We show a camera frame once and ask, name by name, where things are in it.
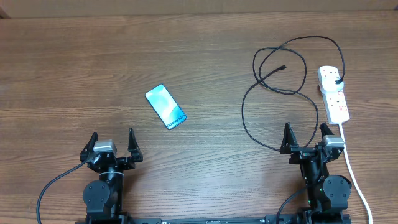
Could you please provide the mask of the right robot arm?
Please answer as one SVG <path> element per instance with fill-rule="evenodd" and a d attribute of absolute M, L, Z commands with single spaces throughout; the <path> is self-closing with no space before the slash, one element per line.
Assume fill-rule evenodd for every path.
<path fill-rule="evenodd" d="M 290 164 L 300 166 L 305 187 L 291 195 L 279 208 L 276 222 L 284 223 L 350 223 L 348 208 L 352 183 L 342 175 L 330 175 L 327 164 L 339 158 L 345 142 L 341 136 L 333 134 L 325 124 L 320 125 L 322 140 L 314 147 L 300 147 L 290 123 L 285 123 L 281 154 L 289 154 Z M 294 215 L 280 216 L 285 205 L 296 196 L 306 192 L 308 207 L 298 209 Z"/>

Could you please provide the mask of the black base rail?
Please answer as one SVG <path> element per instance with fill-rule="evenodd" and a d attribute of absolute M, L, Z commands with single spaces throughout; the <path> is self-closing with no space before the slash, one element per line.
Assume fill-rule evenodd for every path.
<path fill-rule="evenodd" d="M 305 223 L 299 222 L 295 215 L 280 215 L 279 223 L 293 224 L 293 223 Z M 275 224 L 276 215 L 266 215 L 261 218 L 211 218 L 211 219 L 174 219 L 174 220 L 162 220 L 160 218 L 133 218 L 131 221 L 125 222 L 123 219 L 120 220 L 108 220 L 108 221 L 91 221 L 91 218 L 86 218 L 81 222 L 75 222 L 76 224 L 83 223 L 134 223 L 134 224 Z M 316 218 L 313 223 L 351 223 L 349 215 L 343 215 L 342 222 L 338 222 L 336 219 L 332 221 L 320 221 Z"/>

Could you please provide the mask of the blue screen Galaxy smartphone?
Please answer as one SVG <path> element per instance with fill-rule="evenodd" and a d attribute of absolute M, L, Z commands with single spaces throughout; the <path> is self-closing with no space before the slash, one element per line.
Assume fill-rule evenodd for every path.
<path fill-rule="evenodd" d="M 187 119 L 186 114 L 164 84 L 148 91 L 145 97 L 168 130 L 175 128 Z"/>

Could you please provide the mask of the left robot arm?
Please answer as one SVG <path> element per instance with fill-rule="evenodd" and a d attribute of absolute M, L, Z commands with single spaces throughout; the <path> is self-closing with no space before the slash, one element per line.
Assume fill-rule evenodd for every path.
<path fill-rule="evenodd" d="M 86 205 L 85 223 L 133 223 L 129 212 L 123 210 L 124 171 L 136 168 L 143 161 L 133 129 L 129 130 L 127 147 L 130 156 L 117 157 L 113 140 L 98 139 L 94 132 L 80 152 L 80 160 L 99 174 L 99 179 L 90 182 L 83 191 Z"/>

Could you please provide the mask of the white charger adapter plug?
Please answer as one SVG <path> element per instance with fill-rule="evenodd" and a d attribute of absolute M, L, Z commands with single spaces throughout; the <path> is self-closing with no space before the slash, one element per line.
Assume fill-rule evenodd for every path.
<path fill-rule="evenodd" d="M 319 82 L 320 91 L 323 94 L 336 93 L 344 88 L 344 82 L 340 81 L 340 77 L 324 77 Z"/>

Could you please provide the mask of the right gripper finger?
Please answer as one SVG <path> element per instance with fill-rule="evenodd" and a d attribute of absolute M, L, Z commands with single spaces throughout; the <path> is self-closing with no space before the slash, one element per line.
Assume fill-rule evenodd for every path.
<path fill-rule="evenodd" d="M 332 132 L 332 130 L 328 127 L 328 125 L 326 123 L 322 123 L 320 125 L 320 131 L 321 131 L 322 138 L 324 138 L 325 136 L 334 135 L 334 133 Z"/>
<path fill-rule="evenodd" d="M 298 148 L 299 144 L 292 130 L 290 123 L 284 125 L 284 137 L 282 139 L 280 153 L 291 153 L 293 148 Z"/>

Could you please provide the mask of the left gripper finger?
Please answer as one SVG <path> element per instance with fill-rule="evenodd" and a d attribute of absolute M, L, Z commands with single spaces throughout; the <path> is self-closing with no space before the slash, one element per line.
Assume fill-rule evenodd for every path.
<path fill-rule="evenodd" d="M 98 133 L 94 132 L 91 137 L 90 140 L 88 141 L 88 143 L 86 144 L 86 146 L 83 148 L 83 150 L 81 151 L 81 155 L 88 155 L 90 152 L 93 151 L 95 142 L 98 140 Z"/>
<path fill-rule="evenodd" d="M 136 141 L 136 137 L 134 135 L 134 130 L 129 128 L 129 142 L 128 142 L 128 151 L 132 156 L 141 156 L 142 152 L 139 149 L 139 146 Z"/>

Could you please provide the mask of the white power strip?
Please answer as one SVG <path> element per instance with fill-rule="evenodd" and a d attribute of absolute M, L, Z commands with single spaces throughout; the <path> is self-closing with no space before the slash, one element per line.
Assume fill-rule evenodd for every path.
<path fill-rule="evenodd" d="M 333 66 L 321 66 L 317 70 L 318 79 L 324 77 L 340 77 L 338 69 Z M 322 94 L 329 124 L 342 124 L 350 119 L 343 89 L 336 93 Z"/>

